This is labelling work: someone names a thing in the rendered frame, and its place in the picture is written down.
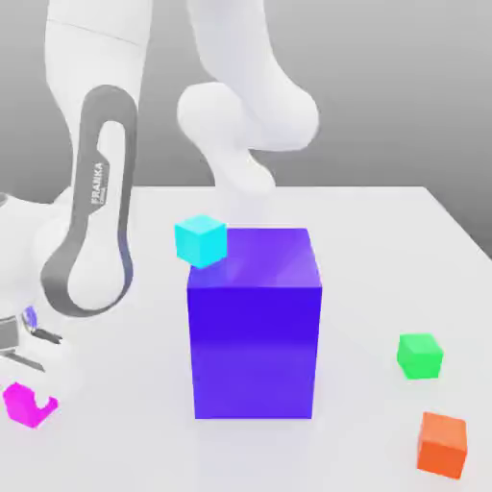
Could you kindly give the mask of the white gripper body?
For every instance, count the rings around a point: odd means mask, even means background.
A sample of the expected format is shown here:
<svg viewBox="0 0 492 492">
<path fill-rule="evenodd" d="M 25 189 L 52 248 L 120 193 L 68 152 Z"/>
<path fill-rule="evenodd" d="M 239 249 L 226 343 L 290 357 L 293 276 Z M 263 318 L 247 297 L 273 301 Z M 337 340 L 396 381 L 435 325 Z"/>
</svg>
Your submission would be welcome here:
<svg viewBox="0 0 492 492">
<path fill-rule="evenodd" d="M 0 353 L 0 387 L 15 382 L 31 389 L 80 389 L 82 373 L 66 341 L 35 339 Z"/>
</svg>

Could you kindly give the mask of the small magenta cube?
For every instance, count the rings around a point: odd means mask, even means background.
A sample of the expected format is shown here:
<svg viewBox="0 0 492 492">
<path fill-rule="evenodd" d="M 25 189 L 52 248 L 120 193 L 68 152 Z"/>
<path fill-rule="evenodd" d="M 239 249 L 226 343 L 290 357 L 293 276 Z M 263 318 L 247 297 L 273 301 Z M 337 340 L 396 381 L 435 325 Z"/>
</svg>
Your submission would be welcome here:
<svg viewBox="0 0 492 492">
<path fill-rule="evenodd" d="M 45 406 L 39 407 L 35 392 L 18 382 L 8 386 L 3 392 L 3 400 L 9 417 L 26 427 L 36 429 L 59 406 L 59 401 L 50 397 Z"/>
</svg>

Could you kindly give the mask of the small cyan cube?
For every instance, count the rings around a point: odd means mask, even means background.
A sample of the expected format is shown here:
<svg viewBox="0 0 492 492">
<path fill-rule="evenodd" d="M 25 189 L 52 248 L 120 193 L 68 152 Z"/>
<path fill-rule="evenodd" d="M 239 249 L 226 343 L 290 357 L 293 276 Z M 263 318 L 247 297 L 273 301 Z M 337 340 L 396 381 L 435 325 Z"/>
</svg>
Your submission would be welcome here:
<svg viewBox="0 0 492 492">
<path fill-rule="evenodd" d="M 227 226 L 207 215 L 195 215 L 174 226 L 177 257 L 196 268 L 227 255 Z"/>
</svg>

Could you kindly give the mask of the small green cube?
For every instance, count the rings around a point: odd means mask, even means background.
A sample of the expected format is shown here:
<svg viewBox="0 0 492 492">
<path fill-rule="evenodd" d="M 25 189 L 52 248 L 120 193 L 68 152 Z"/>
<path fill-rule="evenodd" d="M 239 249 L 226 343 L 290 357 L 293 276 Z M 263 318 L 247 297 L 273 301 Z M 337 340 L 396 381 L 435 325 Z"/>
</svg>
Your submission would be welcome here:
<svg viewBox="0 0 492 492">
<path fill-rule="evenodd" d="M 403 333 L 399 337 L 397 362 L 409 380 L 437 379 L 443 356 L 431 333 Z"/>
</svg>

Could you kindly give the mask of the small orange cube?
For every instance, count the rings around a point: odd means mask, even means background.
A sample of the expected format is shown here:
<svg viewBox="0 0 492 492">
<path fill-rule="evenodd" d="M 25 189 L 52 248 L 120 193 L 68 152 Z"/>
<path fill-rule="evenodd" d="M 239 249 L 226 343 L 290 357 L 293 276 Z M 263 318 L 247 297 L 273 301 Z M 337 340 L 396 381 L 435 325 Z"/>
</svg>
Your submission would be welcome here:
<svg viewBox="0 0 492 492">
<path fill-rule="evenodd" d="M 416 460 L 419 470 L 459 480 L 467 454 L 464 420 L 428 411 L 423 413 Z"/>
</svg>

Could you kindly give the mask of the large purple box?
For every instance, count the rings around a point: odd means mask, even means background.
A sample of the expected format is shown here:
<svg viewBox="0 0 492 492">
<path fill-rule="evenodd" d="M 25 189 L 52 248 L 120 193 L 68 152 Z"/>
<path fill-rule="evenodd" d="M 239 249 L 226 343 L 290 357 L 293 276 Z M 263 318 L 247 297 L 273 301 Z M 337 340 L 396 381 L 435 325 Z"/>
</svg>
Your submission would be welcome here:
<svg viewBox="0 0 492 492">
<path fill-rule="evenodd" d="M 323 286 L 305 228 L 231 228 L 186 286 L 198 419 L 308 419 Z"/>
</svg>

